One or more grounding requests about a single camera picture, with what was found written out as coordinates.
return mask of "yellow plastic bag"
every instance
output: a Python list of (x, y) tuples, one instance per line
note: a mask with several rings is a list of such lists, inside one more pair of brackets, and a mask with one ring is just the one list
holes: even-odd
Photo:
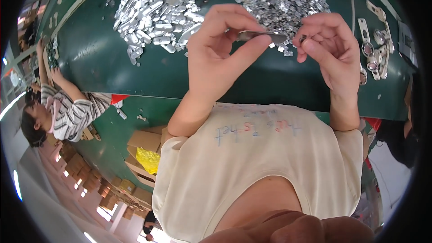
[(137, 160), (149, 174), (154, 174), (158, 172), (161, 156), (152, 151), (137, 148)]

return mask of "finger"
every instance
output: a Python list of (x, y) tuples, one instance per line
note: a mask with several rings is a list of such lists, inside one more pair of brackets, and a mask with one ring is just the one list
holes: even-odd
[(268, 48), (271, 43), (269, 35), (260, 35), (245, 44), (235, 51), (233, 55), (226, 60), (228, 68), (234, 68), (233, 73), (240, 75), (243, 73), (256, 59)]
[(227, 28), (237, 30), (265, 31), (256, 21), (248, 19), (244, 15), (231, 12), (220, 12), (213, 19), (205, 20), (201, 29), (196, 33), (204, 44), (208, 44), (209, 38), (223, 34)]
[(255, 18), (248, 11), (246, 11), (245, 8), (243, 8), (243, 6), (234, 3), (213, 5), (206, 14), (205, 19), (212, 19), (220, 12), (237, 13), (246, 16), (248, 19), (256, 21)]
[(345, 41), (352, 41), (354, 38), (351, 29), (339, 13), (316, 13), (314, 15), (303, 18), (301, 22), (303, 24), (314, 24), (333, 27), (336, 30), (336, 33), (341, 37), (341, 39)]
[(227, 33), (225, 33), (226, 37), (231, 41), (234, 42), (237, 40), (237, 35), (239, 34), (240, 30), (235, 28), (230, 28)]
[(336, 36), (336, 31), (331, 27), (327, 27), (323, 25), (314, 25), (314, 24), (303, 25), (299, 28), (299, 30), (295, 34), (294, 38), (292, 39), (292, 42), (295, 46), (300, 47), (301, 36), (305, 35), (307, 37), (312, 38), (317, 34), (321, 35), (323, 38), (332, 38)]
[(340, 74), (340, 61), (337, 60), (329, 51), (327, 51), (320, 43), (313, 39), (306, 39), (301, 44), (303, 50), (322, 67), (332, 77), (337, 77)]

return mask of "green table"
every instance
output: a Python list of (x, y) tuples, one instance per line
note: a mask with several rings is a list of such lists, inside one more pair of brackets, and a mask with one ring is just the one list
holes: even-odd
[[(397, 46), (397, 21), (379, 0), (370, 1), (386, 11)], [(116, 7), (105, 7), (105, 2), (84, 1), (59, 31), (60, 56), (67, 62), (61, 66), (65, 77), (85, 91), (181, 99), (188, 89), (185, 51), (168, 54), (160, 46), (148, 45), (139, 59), (141, 66), (133, 66), (126, 54), (127, 44), (112, 30)], [(234, 3), (234, 0), (209, 0), (202, 5), (200, 13), (205, 14), (213, 4), (229, 2)], [(351, 0), (327, 2), (331, 10), (340, 13), (351, 26)], [(371, 32), (375, 28), (384, 29), (384, 24), (366, 8), (365, 2), (355, 0), (355, 18), (365, 18)], [(67, 9), (66, 6), (66, 2), (54, 6), (51, 13), (58, 11), (60, 14)], [(357, 24), (355, 36), (361, 41)], [(321, 77), (318, 64), (310, 58), (299, 64), (295, 58), (296, 52), (294, 57), (283, 57), (277, 50), (268, 49), (240, 76), (221, 101), (282, 103), (328, 112), (329, 89)], [(408, 66), (397, 52), (392, 54), (388, 78), (375, 81), (369, 73), (368, 83), (360, 87), (360, 115), (405, 120), (407, 110), (403, 96), (408, 78)]]

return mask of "cable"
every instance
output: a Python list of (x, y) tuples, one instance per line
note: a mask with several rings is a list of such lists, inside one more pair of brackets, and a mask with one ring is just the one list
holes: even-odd
[(353, 11), (352, 12), (352, 15), (353, 15), (353, 26), (351, 27), (351, 31), (353, 32), (353, 35), (354, 35), (354, 33), (355, 33), (355, 28), (356, 28), (356, 21), (355, 21), (355, 19), (356, 19), (356, 12), (355, 12), (355, 6), (354, 6), (354, 0), (351, 0), (351, 10)]

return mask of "hand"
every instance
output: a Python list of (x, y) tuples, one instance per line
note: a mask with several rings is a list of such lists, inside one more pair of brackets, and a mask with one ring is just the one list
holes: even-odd
[[(292, 40), (297, 61), (304, 62), (307, 55), (315, 59), (332, 94), (357, 104), (360, 50), (351, 29), (338, 13), (317, 13), (303, 18), (302, 23)], [(302, 35), (306, 39), (300, 43)]]
[(45, 47), (44, 40), (43, 40), (43, 38), (40, 38), (39, 41), (38, 41), (38, 44), (36, 46), (36, 54), (38, 56), (43, 56), (43, 54), (44, 54), (44, 47)]
[(271, 43), (268, 35), (258, 36), (230, 55), (242, 30), (265, 31), (241, 5), (210, 8), (201, 29), (187, 44), (189, 93), (194, 98), (208, 103), (219, 100)]
[(62, 81), (64, 81), (64, 77), (63, 74), (60, 71), (60, 68), (57, 67), (53, 67), (51, 69), (51, 78), (53, 79), (54, 83), (60, 85), (62, 83)]

